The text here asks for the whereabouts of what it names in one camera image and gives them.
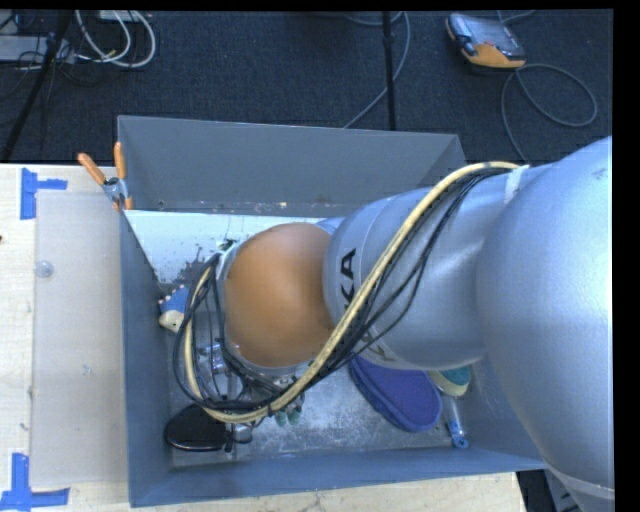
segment yellow cable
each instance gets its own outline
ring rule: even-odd
[[[389,265],[391,259],[396,254],[402,242],[406,239],[408,234],[410,233],[413,226],[420,220],[420,217],[427,211],[427,209],[447,190],[447,188],[452,185],[455,181],[460,178],[474,173],[476,171],[482,169],[517,169],[520,167],[519,165],[510,163],[510,162],[501,162],[501,161],[492,161],[492,162],[484,162],[478,164],[471,164],[465,167],[458,169],[457,171],[452,172],[448,176],[446,176],[443,180],[437,183],[424,198],[418,203],[418,205],[409,213],[407,218],[404,220],[396,234],[393,236],[387,247],[384,249],[382,254],[379,256],[376,264],[371,269],[371,272],[367,275],[366,279],[362,283],[362,286],[358,290],[358,293],[354,296],[351,304],[345,311],[344,315],[336,325],[335,329],[331,333],[331,336],[325,343],[322,350],[318,353],[317,357],[313,360],[313,362],[309,365],[307,371],[300,376],[298,380],[296,380],[289,389],[287,389],[282,396],[276,398],[273,402],[271,402],[270,407],[261,407],[260,409],[256,409],[255,411],[251,411],[249,413],[243,414],[228,414],[220,411],[216,411],[213,409],[204,408],[204,410],[213,418],[221,421],[223,423],[249,423],[252,421],[259,420],[265,416],[267,416],[270,412],[278,411],[284,407],[286,407],[289,403],[291,403],[305,388],[305,386],[313,379],[320,369],[323,367],[324,363],[329,359],[331,354],[333,353],[335,347],[338,345],[340,340],[342,339],[344,333],[349,328],[351,322],[357,315],[358,311],[365,304],[369,294],[373,290],[373,287],[377,280],[381,277],[384,270]],[[209,272],[211,268],[208,268],[203,276],[198,281],[196,288],[193,293],[193,297],[196,296],[198,290],[202,286],[202,283],[209,276]],[[202,398],[200,394],[200,390],[198,389],[198,385],[196,382],[195,372],[193,371],[193,361],[191,359],[191,329],[190,324],[191,321],[186,325],[186,329],[184,331],[184,356],[185,356],[185,366],[187,368],[187,380],[189,381],[189,386],[193,390],[193,392]]]

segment wooden table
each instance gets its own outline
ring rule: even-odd
[[[0,491],[10,488],[11,454],[29,454],[30,386],[34,311],[36,219],[20,220],[22,165],[0,165]],[[61,178],[70,192],[97,186],[79,166],[30,166],[39,179]],[[111,169],[104,169],[115,175]],[[435,479],[332,491],[316,491],[210,503],[151,507],[162,511],[431,510],[438,512],[524,512],[514,473]],[[126,482],[78,483],[64,510],[129,510]]]

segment orange handle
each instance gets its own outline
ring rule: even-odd
[[[113,146],[113,160],[116,164],[116,172],[118,178],[123,180],[127,177],[127,166],[124,163],[124,155],[122,154],[122,144],[116,142]]]
[[[89,155],[78,153],[78,162],[89,172],[98,185],[105,184],[107,178]]]

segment orange device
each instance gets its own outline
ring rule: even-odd
[[[509,71],[526,63],[522,46],[501,21],[453,13],[446,26],[462,56],[480,69]]]

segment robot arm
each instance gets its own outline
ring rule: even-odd
[[[205,269],[187,301],[216,294],[223,358],[250,400],[205,396],[188,314],[187,391],[213,418],[243,423],[295,404],[354,354],[421,370],[488,357],[549,469],[583,510],[606,509],[610,207],[607,138],[551,165],[465,168],[345,219],[260,233]]]

